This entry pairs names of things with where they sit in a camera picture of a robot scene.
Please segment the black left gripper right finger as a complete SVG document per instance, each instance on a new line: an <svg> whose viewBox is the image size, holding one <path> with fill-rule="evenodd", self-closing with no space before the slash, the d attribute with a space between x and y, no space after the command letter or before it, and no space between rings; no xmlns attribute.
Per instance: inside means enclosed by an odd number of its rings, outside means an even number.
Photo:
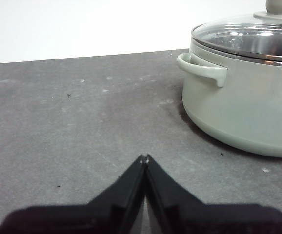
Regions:
<svg viewBox="0 0 282 234"><path fill-rule="evenodd" d="M146 197L163 234L282 234L282 212L259 204L205 204L145 157Z"/></svg>

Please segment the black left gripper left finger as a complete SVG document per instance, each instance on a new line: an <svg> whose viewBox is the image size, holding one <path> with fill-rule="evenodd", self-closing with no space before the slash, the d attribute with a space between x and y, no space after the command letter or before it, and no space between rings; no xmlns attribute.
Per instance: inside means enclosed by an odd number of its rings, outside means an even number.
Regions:
<svg viewBox="0 0 282 234"><path fill-rule="evenodd" d="M145 170L140 155L87 204L15 210L0 225L0 234L128 234L142 211Z"/></svg>

